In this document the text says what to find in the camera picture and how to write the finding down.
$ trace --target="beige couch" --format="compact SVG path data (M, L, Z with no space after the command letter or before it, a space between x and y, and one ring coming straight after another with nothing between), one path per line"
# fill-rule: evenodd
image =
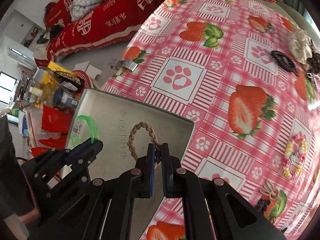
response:
M256 0L276 12L282 14L292 22L296 23L301 29L305 30L313 42L320 47L320 38L318 37L312 26L304 19L304 17L296 10L284 3L284 0L276 0L276 2L267 2L264 0Z

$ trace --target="window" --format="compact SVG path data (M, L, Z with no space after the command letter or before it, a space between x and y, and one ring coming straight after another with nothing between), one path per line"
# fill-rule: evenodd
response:
M0 101L9 104L14 84L16 79L0 72Z

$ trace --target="pink checkered tablecloth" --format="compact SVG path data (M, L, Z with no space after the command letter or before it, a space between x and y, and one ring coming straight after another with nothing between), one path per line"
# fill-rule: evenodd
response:
M272 50L290 55L292 28L255 0L166 0L128 45L124 57L139 63L137 69L119 71L102 90L194 121L182 166L201 178L228 180L252 205L269 180L287 198L274 225L287 228L285 236L295 240L320 203L320 130L319 110L308 110L318 98L316 90L307 97L300 79L304 76L283 71L269 56ZM258 110L248 106L247 121L256 125L251 131L241 121L230 123L239 98L253 98L242 99L237 85L262 88L276 103L253 117ZM282 159L288 140L299 132L305 135L308 152L300 174L289 180ZM160 220L183 224L181 200L164 199L150 225Z

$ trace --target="open container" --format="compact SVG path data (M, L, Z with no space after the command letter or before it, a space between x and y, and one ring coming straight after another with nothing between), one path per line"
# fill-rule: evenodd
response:
M80 115L91 117L98 131L90 133L87 122L81 122L79 125ZM92 88L86 88L81 96L69 130L66 148L75 147L75 136L78 136L79 142L82 143L91 137L91 134L98 133L104 146L97 159L89 165L90 178L117 178L135 166L127 142L131 129L141 121L153 127L160 143L168 143L171 155L180 160L183 158L195 128L192 121L136 100ZM149 143L151 141L148 132L141 128L134 137L134 146L139 157L147 154ZM69 172L70 167L65 166L62 177ZM137 199L134 202L130 239L140 238L163 197L161 167L157 167L153 198Z

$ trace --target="metal clip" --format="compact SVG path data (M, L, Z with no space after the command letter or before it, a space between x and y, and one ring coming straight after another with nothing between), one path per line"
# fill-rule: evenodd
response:
M108 65L111 67L111 69L119 70L120 68L124 67L126 69L131 70L131 71L134 71L136 69L136 67L138 66L137 63L135 63L129 59L125 59L125 60L113 59L108 63Z

